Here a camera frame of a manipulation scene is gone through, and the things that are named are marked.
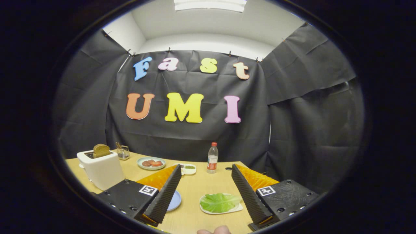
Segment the ceiling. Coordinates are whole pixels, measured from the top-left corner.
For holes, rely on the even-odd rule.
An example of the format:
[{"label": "ceiling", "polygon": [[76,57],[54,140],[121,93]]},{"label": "ceiling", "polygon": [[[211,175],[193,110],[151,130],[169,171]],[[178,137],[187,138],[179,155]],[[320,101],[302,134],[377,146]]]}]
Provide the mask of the ceiling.
[{"label": "ceiling", "polygon": [[131,13],[147,40],[185,33],[215,33],[274,47],[304,22],[266,0],[247,0],[243,13],[217,9],[176,12],[173,0],[154,0]]}]

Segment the bread slice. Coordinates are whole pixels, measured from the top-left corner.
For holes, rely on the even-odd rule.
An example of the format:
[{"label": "bread slice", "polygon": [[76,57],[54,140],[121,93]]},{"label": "bread slice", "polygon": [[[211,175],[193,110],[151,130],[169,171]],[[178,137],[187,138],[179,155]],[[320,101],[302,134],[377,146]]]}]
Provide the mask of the bread slice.
[{"label": "bread slice", "polygon": [[104,144],[98,144],[96,146],[94,146],[94,153],[93,153],[93,158],[99,158],[102,156],[106,156],[106,155],[110,155],[110,147],[104,145]]}]

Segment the water bottle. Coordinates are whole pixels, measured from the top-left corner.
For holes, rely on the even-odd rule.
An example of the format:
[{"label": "water bottle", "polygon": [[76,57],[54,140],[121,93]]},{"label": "water bottle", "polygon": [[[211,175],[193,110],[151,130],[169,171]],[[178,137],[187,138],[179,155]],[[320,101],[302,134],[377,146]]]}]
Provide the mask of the water bottle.
[{"label": "water bottle", "polygon": [[217,169],[217,162],[218,162],[217,143],[212,142],[211,143],[211,148],[208,151],[207,172],[209,174],[214,174],[215,173],[215,170]]}]

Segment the wooden table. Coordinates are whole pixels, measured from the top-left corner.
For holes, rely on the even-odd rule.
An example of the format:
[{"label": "wooden table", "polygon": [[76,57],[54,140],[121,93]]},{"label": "wooden table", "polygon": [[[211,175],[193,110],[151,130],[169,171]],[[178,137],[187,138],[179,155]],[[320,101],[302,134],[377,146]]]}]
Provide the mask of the wooden table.
[{"label": "wooden table", "polygon": [[[120,160],[126,179],[137,181],[157,171],[145,170],[137,165],[137,159],[145,157],[145,155],[130,152],[130,158],[126,161]],[[163,223],[158,225],[159,229],[172,234],[195,234],[199,229],[206,229],[211,232],[221,225],[227,225],[232,234],[246,234],[251,232],[247,226],[252,220],[247,212],[247,208],[242,201],[243,210],[228,214],[211,215],[202,212],[199,207],[199,199],[205,194],[229,193],[240,195],[233,179],[231,171],[226,167],[233,164],[245,166],[241,162],[219,162],[215,174],[206,172],[206,162],[186,162],[165,159],[166,167],[173,166],[175,163],[191,163],[196,165],[196,173],[194,175],[183,175],[177,191],[181,194],[182,202],[178,208],[167,212]],[[74,175],[83,184],[87,190],[100,193],[102,190],[95,187],[87,177],[84,169],[79,167],[79,160],[67,159],[69,168]]]}]

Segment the bottle label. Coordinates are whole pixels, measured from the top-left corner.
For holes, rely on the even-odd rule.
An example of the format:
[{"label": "bottle label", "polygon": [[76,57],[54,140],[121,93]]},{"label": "bottle label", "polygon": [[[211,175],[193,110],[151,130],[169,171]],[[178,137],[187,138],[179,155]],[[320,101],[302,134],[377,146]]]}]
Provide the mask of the bottle label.
[{"label": "bottle label", "polygon": [[216,158],[216,159],[208,158],[207,169],[209,169],[209,170],[217,169],[217,162],[218,162],[218,158]]}]

